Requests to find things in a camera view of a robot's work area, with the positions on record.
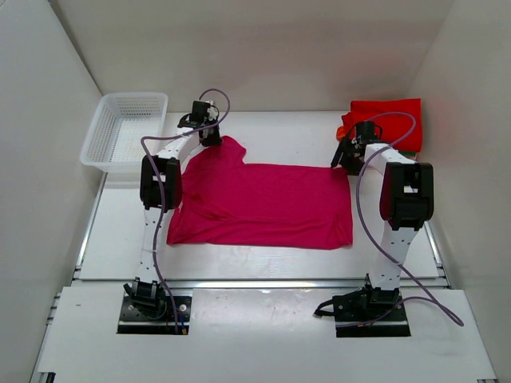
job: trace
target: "pink shirt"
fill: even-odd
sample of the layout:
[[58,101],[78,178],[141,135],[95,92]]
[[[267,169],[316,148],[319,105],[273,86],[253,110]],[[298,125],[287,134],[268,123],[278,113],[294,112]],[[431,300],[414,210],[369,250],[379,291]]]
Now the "pink shirt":
[[168,244],[328,250],[353,243],[350,185],[343,169],[245,164],[246,149],[229,136],[223,139],[188,163]]

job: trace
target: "laundry basket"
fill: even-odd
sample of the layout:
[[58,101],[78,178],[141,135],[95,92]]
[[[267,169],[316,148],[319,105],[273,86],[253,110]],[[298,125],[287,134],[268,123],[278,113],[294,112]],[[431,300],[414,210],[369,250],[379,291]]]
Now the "laundry basket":
[[[80,161],[103,172],[139,172],[143,136],[161,136],[168,97],[164,93],[110,93],[101,98]],[[158,141],[147,141],[151,153]]]

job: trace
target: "black mounting plate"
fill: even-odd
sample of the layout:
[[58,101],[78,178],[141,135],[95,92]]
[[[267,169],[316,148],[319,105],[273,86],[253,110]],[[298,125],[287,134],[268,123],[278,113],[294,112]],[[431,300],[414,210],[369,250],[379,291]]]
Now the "black mounting plate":
[[176,334],[174,326],[174,313],[172,304],[167,298],[167,310],[158,317],[149,317],[142,314],[138,309],[132,306],[132,301],[128,295],[122,299],[121,313],[117,324],[118,334],[158,334],[158,335],[186,335],[189,333],[190,315],[192,310],[192,296],[174,295],[176,308],[180,312],[180,306],[186,305],[186,310],[181,312],[184,319],[185,334],[182,332],[181,322],[178,321]]
[[341,327],[344,324],[371,321],[383,315],[388,309],[365,308],[365,290],[346,295],[335,295],[335,333],[337,338],[409,337],[410,327],[404,305],[395,307],[387,316],[370,326]]

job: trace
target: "white table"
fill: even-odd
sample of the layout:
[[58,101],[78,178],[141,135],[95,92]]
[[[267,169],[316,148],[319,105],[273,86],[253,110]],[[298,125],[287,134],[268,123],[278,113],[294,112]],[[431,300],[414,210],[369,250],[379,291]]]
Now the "white table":
[[[335,130],[342,112],[231,113],[220,126],[245,148],[246,163],[327,167],[337,147]],[[169,113],[165,134],[175,132],[182,113]],[[355,182],[350,177],[354,244],[333,251],[282,247],[223,245],[166,246],[159,255],[166,278],[179,280],[364,278],[376,250],[355,209]],[[141,254],[144,232],[138,175],[109,175],[90,232],[81,280],[131,280]],[[367,172],[362,205],[371,231],[382,235],[378,201],[382,177]],[[406,265],[420,278],[437,278],[430,238],[421,230],[412,242]]]
[[[328,166],[340,115],[233,113],[221,132],[247,148],[246,162]],[[180,116],[168,114],[166,134],[172,134]],[[311,316],[333,294],[350,291],[332,290],[325,281],[359,286],[369,270],[375,249],[356,213],[353,246],[333,251],[210,244],[166,247],[159,259],[172,288],[193,289],[190,334],[116,334],[124,293],[121,281],[133,279],[141,252],[144,220],[138,178],[110,175],[101,191],[92,230],[82,247],[79,278],[58,300],[36,367],[40,373],[55,373],[55,383],[476,383],[495,378],[463,291],[436,288],[434,294],[462,318],[464,328],[433,305],[409,302],[408,338],[338,339],[332,318]],[[368,172],[362,183],[364,214],[376,237],[382,234],[381,183],[375,171]],[[355,211],[355,178],[351,190]],[[420,231],[406,265],[426,285],[445,286],[438,263],[434,241]],[[411,281],[402,281],[403,297],[422,295],[410,286]]]
[[[336,338],[312,317],[329,290],[195,290],[188,336],[116,334],[121,283],[65,288],[39,372],[54,383],[476,383],[495,375],[465,293],[436,290],[457,313],[409,302],[408,338]],[[417,294],[403,291],[403,296]]]

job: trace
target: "red cloth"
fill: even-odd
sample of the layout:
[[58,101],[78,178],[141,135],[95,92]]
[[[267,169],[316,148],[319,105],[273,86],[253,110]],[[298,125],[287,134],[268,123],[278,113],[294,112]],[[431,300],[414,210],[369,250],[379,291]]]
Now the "red cloth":
[[[417,127],[404,141],[395,146],[397,150],[418,153],[422,148],[421,99],[410,98],[395,101],[352,101],[351,111],[343,116],[345,129],[350,129],[359,121],[385,112],[406,112],[417,120]],[[382,140],[393,142],[410,130],[411,121],[407,116],[379,117],[374,122],[383,128]]]
[[341,168],[245,164],[224,136],[183,174],[167,243],[335,249],[353,243],[350,185]]

